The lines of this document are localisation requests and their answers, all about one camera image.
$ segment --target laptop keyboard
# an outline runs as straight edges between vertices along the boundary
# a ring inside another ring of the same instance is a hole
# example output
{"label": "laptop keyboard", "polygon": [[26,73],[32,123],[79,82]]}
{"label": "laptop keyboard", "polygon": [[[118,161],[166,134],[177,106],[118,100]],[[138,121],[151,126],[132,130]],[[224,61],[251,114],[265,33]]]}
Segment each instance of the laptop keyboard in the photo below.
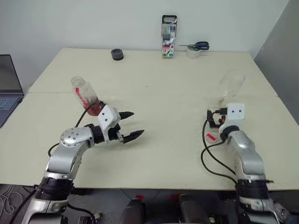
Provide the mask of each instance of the laptop keyboard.
{"label": "laptop keyboard", "polygon": [[0,97],[0,111],[8,111],[18,100],[18,97]]}

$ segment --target black tape roll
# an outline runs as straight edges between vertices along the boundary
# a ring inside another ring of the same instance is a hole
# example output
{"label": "black tape roll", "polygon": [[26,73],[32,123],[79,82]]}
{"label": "black tape roll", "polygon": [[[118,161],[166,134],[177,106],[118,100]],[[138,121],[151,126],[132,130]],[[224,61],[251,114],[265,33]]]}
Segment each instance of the black tape roll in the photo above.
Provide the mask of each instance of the black tape roll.
{"label": "black tape roll", "polygon": [[118,48],[113,49],[111,51],[111,55],[112,55],[112,58],[116,61],[123,59],[123,52],[121,49],[118,49]]}

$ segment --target laptop screen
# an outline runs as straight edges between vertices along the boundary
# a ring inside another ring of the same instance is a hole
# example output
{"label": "laptop screen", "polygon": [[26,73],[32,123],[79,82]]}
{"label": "laptop screen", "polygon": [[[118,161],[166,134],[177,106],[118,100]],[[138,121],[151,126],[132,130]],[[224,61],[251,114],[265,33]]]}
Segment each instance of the laptop screen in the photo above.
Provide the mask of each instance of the laptop screen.
{"label": "laptop screen", "polygon": [[0,92],[23,93],[10,55],[0,55]]}

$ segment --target table surface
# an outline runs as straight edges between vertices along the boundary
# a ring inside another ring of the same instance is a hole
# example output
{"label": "table surface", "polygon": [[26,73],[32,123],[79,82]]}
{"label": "table surface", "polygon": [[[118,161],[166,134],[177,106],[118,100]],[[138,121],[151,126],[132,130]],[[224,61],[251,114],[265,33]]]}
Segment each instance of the table surface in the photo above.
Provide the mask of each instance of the table surface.
{"label": "table surface", "polygon": [[230,70],[246,76],[238,95],[277,96],[249,53],[204,52],[190,59],[177,52],[162,59],[159,51],[124,50],[124,59],[114,61],[110,50],[102,49],[62,49],[29,92],[71,92],[71,78],[82,76],[104,100],[145,91],[219,96],[219,82]]}
{"label": "table surface", "polygon": [[[135,115],[121,121],[123,134],[145,129],[128,144],[98,144],[85,152],[74,181],[82,188],[233,189],[230,180],[204,170],[201,128],[206,109],[215,99],[190,92],[157,95],[107,94],[107,103]],[[265,163],[270,189],[299,189],[299,129],[278,97],[237,96],[229,102],[246,105],[242,130],[255,142]],[[0,129],[0,182],[38,184],[47,151],[60,134],[74,126],[83,112],[72,93],[29,93]],[[86,115],[81,125],[96,123]],[[216,157],[232,167],[232,154],[215,147]],[[228,174],[206,157],[212,170]]]}

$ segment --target laptop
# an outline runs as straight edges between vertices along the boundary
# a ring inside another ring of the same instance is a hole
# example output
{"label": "laptop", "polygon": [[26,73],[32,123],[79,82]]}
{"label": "laptop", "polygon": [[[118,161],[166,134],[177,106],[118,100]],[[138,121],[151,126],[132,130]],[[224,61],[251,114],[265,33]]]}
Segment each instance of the laptop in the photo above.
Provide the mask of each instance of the laptop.
{"label": "laptop", "polygon": [[0,127],[24,98],[10,55],[0,55]]}

